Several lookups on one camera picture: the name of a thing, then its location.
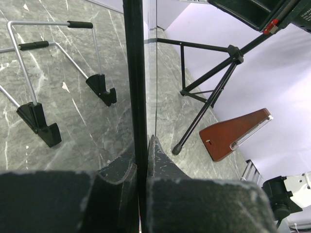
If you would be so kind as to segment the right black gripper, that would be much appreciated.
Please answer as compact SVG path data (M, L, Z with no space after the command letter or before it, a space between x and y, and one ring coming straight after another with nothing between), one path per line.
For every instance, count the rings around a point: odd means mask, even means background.
M311 32L309 0L209 0L208 3L264 34L275 33L289 24Z

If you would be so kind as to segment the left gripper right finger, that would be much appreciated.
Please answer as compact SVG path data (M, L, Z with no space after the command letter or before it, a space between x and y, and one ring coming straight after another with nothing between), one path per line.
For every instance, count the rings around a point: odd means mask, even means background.
M265 193L252 182L192 179L150 139L146 188L149 233L275 233Z

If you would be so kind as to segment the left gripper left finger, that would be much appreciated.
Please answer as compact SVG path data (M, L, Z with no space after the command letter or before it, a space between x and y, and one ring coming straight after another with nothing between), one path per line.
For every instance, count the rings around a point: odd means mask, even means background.
M134 146L97 171L2 171L3 233L138 232Z

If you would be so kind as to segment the white whiteboard black frame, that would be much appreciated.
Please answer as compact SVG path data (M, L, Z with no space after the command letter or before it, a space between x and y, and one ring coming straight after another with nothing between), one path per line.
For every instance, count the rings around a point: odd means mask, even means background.
M146 181L148 170L146 81L156 75L156 0L125 0L123 16L126 35L128 77L137 165L138 203L142 232L147 229Z

